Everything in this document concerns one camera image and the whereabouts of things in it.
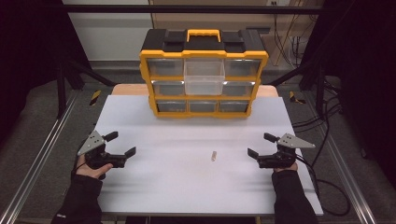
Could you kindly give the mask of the black curtain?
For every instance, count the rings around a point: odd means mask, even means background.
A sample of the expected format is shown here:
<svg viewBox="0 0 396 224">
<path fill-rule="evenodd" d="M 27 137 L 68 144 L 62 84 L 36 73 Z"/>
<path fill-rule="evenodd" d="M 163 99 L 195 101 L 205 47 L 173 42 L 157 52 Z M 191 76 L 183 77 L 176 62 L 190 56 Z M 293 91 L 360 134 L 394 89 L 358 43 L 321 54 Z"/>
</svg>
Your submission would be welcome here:
<svg viewBox="0 0 396 224">
<path fill-rule="evenodd" d="M 0 0 L 0 143 L 11 133 L 29 91 L 56 78 L 59 63 L 88 58 L 63 0 Z"/>
<path fill-rule="evenodd" d="M 339 35 L 324 54 L 325 71 L 341 79 L 341 98 L 364 147 L 396 186 L 396 0 L 324 0 L 305 50 L 310 59 L 333 24 Z"/>
</svg>

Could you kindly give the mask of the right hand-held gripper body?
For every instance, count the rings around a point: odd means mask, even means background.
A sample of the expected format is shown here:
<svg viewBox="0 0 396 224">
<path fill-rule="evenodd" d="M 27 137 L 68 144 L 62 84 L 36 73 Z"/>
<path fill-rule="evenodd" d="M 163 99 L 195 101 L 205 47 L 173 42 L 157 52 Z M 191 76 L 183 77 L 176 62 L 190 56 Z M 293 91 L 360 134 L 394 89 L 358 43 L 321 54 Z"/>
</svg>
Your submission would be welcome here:
<svg viewBox="0 0 396 224">
<path fill-rule="evenodd" d="M 316 146 L 290 133 L 278 137 L 276 153 L 259 156 L 256 160 L 260 168 L 286 168 L 297 159 L 296 148 L 315 148 Z"/>
</svg>

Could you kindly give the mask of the aluminium frame rail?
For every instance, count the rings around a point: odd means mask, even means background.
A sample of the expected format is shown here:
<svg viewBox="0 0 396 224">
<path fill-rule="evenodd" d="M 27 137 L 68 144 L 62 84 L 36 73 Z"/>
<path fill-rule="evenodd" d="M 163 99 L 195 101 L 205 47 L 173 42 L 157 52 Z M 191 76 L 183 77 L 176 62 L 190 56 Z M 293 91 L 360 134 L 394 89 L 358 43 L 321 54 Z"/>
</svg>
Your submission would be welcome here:
<svg viewBox="0 0 396 224">
<path fill-rule="evenodd" d="M 22 180 L 17 192 L 14 194 L 11 202 L 8 204 L 4 213 L 0 216 L 0 224 L 14 224 L 17 217 L 23 208 L 29 194 L 35 185 L 52 149 L 54 148 L 70 114 L 79 97 L 79 91 L 71 91 L 70 96 L 66 102 L 66 108 L 63 114 L 57 118 L 47 135 L 45 142 L 38 151 L 33 164 Z"/>
<path fill-rule="evenodd" d="M 377 224 L 375 216 L 369 204 L 366 202 L 356 179 L 351 173 L 340 149 L 330 134 L 327 137 L 327 145 L 335 169 L 340 176 L 346 190 L 346 194 L 351 201 L 361 224 Z"/>
</svg>

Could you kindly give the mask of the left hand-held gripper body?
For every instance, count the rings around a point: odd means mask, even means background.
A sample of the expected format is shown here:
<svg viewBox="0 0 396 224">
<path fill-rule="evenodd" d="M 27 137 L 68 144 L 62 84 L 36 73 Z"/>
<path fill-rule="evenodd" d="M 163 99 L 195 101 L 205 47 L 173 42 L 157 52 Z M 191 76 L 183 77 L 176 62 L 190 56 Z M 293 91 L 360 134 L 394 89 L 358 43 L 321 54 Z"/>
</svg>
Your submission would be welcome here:
<svg viewBox="0 0 396 224">
<path fill-rule="evenodd" d="M 78 150 L 78 155 L 84 155 L 86 164 L 97 169 L 111 163 L 114 168 L 123 168 L 127 158 L 124 155 L 112 155 L 106 152 L 106 141 L 97 131 L 92 131 Z"/>
</svg>

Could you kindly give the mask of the yellow black organizer cabinet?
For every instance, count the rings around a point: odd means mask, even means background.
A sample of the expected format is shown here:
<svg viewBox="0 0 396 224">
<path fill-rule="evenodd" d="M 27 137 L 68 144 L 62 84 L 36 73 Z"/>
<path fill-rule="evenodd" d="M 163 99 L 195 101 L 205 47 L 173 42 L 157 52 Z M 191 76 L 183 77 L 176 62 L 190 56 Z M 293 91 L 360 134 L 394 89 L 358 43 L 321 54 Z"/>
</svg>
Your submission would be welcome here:
<svg viewBox="0 0 396 224">
<path fill-rule="evenodd" d="M 246 118 L 261 85 L 269 55 L 254 30 L 221 31 L 150 29 L 139 54 L 148 86 L 148 103 L 159 118 Z M 187 95 L 184 61 L 222 59 L 221 95 Z"/>
</svg>

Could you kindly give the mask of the black crossbar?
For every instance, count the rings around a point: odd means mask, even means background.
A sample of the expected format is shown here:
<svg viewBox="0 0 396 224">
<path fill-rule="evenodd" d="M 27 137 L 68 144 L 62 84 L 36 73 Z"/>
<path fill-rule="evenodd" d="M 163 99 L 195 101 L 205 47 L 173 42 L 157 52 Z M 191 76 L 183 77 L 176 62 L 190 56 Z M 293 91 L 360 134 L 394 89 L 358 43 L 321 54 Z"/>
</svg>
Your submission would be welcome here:
<svg viewBox="0 0 396 224">
<path fill-rule="evenodd" d="M 62 5 L 60 9 L 73 13 L 214 13 L 214 14 L 301 14 L 318 15 L 323 7 L 241 7 L 182 5 Z"/>
</svg>

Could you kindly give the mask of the black metal stand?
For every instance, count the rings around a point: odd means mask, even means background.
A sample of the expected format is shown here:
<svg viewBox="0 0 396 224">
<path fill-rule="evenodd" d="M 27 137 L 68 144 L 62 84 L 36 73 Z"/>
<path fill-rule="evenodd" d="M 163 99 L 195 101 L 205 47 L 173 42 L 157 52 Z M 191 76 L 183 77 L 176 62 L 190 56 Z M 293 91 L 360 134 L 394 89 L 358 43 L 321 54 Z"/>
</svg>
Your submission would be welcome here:
<svg viewBox="0 0 396 224">
<path fill-rule="evenodd" d="M 324 104 L 324 69 L 320 65 L 320 63 L 314 63 L 313 61 L 308 61 L 303 65 L 289 71 L 287 74 L 269 82 L 271 86 L 278 86 L 283 82 L 296 77 L 298 75 L 302 75 L 302 79 L 299 83 L 299 87 L 303 91 L 309 91 L 313 85 L 316 85 L 316 104 L 315 110 L 317 114 L 323 118 L 323 104 Z"/>
<path fill-rule="evenodd" d="M 116 82 L 113 82 L 96 72 L 91 68 L 84 66 L 76 61 L 69 61 L 67 63 L 59 63 L 56 68 L 57 92 L 58 92 L 58 115 L 59 119 L 66 111 L 66 91 L 65 82 L 68 81 L 73 90 L 81 90 L 85 82 L 81 78 L 81 74 L 88 75 L 89 77 L 99 81 L 100 83 L 108 86 L 115 87 Z"/>
</svg>

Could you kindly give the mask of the white table cover sheet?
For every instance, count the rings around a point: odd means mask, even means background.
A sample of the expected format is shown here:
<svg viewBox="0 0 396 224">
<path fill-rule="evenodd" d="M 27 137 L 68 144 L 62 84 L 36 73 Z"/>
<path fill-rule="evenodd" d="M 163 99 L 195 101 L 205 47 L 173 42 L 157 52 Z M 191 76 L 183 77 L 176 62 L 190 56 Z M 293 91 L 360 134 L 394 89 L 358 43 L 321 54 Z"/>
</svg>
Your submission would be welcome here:
<svg viewBox="0 0 396 224">
<path fill-rule="evenodd" d="M 269 215 L 272 172 L 248 149 L 273 154 L 276 145 L 263 135 L 292 131 L 280 97 L 257 98 L 246 119 L 160 119 L 147 97 L 133 95 L 108 96 L 96 129 L 119 133 L 106 145 L 111 154 L 136 147 L 124 168 L 107 173 L 99 197 L 104 212 L 122 216 Z"/>
</svg>

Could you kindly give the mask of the person's left hand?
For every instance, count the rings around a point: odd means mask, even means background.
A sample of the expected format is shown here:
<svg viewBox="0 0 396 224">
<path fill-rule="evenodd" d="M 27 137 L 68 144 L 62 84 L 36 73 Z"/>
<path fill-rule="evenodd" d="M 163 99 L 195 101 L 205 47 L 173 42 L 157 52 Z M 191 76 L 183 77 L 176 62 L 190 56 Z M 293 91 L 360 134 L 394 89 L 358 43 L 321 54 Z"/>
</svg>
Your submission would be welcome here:
<svg viewBox="0 0 396 224">
<path fill-rule="evenodd" d="M 108 172 L 112 167 L 113 165 L 111 163 L 108 163 L 100 168 L 92 169 L 86 164 L 85 156 L 81 155 L 78 157 L 78 162 L 76 165 L 76 174 L 85 175 L 98 179 L 101 175 L 104 175 L 106 172 Z"/>
</svg>

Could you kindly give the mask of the person's right hand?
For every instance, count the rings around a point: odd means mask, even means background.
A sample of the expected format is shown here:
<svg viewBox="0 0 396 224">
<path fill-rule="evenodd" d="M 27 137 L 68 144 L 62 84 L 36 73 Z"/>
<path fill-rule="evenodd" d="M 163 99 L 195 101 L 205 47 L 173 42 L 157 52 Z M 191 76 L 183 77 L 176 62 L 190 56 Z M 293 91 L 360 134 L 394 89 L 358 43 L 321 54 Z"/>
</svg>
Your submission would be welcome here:
<svg viewBox="0 0 396 224">
<path fill-rule="evenodd" d="M 296 172 L 298 170 L 298 164 L 295 162 L 290 167 L 274 168 L 273 170 L 274 170 L 275 173 L 279 173 L 279 172 L 282 172 L 282 171 L 295 171 Z"/>
</svg>

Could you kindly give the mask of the clear plastic drawer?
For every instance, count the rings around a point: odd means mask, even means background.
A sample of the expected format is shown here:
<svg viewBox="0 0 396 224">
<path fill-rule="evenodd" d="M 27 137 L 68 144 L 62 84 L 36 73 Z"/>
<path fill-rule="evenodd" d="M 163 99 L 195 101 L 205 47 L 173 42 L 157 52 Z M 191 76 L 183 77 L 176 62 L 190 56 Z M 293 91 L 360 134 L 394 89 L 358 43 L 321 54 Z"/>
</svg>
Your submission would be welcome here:
<svg viewBox="0 0 396 224">
<path fill-rule="evenodd" d="M 187 95 L 221 95 L 225 80 L 224 61 L 214 58 L 186 59 L 183 76 Z"/>
</svg>

